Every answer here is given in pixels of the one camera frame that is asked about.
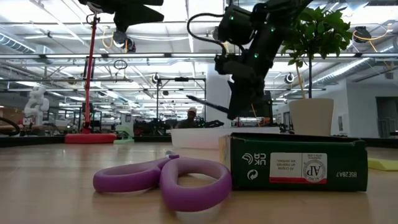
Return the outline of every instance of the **person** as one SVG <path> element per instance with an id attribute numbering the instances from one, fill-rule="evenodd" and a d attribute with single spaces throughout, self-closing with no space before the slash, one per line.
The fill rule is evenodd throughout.
<path id="1" fill-rule="evenodd" d="M 189 108 L 187 111 L 188 118 L 179 122 L 175 128 L 196 128 L 197 124 L 195 122 L 195 117 L 197 116 L 196 108 Z"/>

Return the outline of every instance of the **table surface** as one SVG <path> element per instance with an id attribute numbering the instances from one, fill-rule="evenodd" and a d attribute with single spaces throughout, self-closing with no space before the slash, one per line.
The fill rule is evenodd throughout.
<path id="1" fill-rule="evenodd" d="M 0 149 L 0 223 L 181 223 L 162 203 L 159 189 L 142 195 L 100 195 L 96 171 L 164 157 L 218 160 L 218 151 L 173 149 L 165 143 L 131 145 L 44 145 Z M 378 149 L 372 149 L 377 156 Z M 398 158 L 383 149 L 379 157 Z M 209 179 L 181 177 L 198 186 Z M 393 224 L 398 223 L 398 172 L 369 171 L 366 193 L 232 192 L 215 223 Z"/>

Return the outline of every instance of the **white robot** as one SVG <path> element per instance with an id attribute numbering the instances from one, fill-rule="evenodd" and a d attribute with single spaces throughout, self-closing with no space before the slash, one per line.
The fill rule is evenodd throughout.
<path id="1" fill-rule="evenodd" d="M 25 105 L 25 117 L 29 118 L 35 116 L 35 125 L 43 124 L 43 111 L 48 111 L 50 107 L 49 100 L 44 98 L 44 93 L 44 87 L 34 87 L 33 90 L 29 93 L 29 101 Z"/>

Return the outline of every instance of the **cardboard box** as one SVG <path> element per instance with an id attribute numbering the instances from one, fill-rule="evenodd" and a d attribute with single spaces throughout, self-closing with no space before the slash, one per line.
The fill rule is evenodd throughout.
<path id="1" fill-rule="evenodd" d="M 233 133 L 220 138 L 220 162 L 235 190 L 366 191 L 368 185 L 360 139 Z"/>

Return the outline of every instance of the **purple scissors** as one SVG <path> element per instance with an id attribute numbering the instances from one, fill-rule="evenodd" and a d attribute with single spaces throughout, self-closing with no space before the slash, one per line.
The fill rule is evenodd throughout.
<path id="1" fill-rule="evenodd" d="M 167 157 L 150 162 L 117 166 L 98 171 L 93 185 L 99 193 L 122 193 L 148 190 L 160 185 L 166 206 L 179 212 L 199 212 L 225 200 L 232 189 L 229 170 L 218 162 L 180 157 L 167 152 Z M 178 177 L 205 174 L 217 179 L 201 187 L 182 187 Z"/>

